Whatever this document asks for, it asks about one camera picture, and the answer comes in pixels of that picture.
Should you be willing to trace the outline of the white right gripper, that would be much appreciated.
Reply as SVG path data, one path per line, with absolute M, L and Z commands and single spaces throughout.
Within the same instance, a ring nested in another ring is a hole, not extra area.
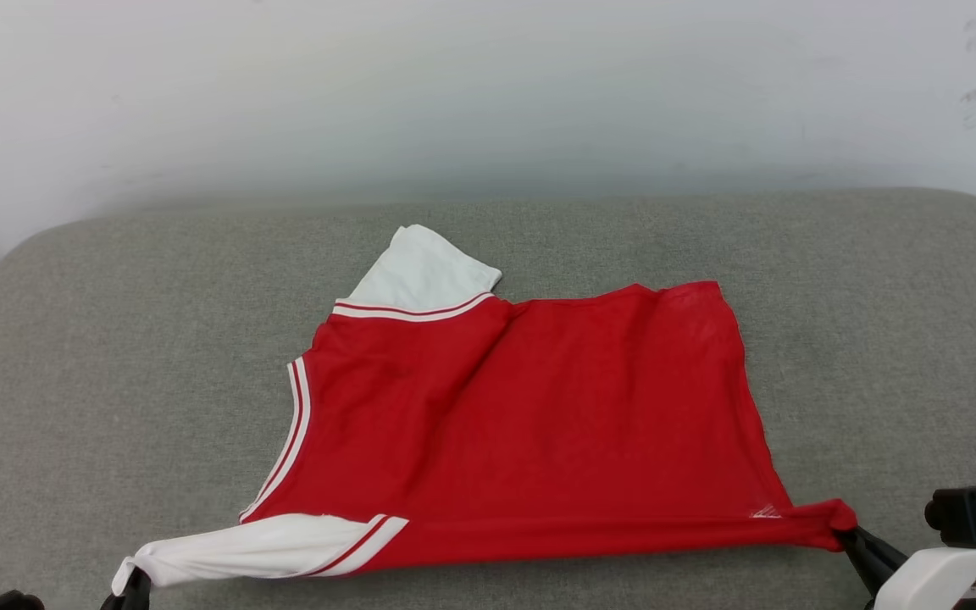
M 976 587 L 976 549 L 936 547 L 910 557 L 864 528 L 834 530 L 875 609 L 953 609 Z

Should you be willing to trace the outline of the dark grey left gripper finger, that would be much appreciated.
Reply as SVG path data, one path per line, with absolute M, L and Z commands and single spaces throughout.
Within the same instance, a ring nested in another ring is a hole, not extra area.
M 150 610 L 152 582 L 143 570 L 135 568 L 120 595 L 109 595 L 103 610 Z

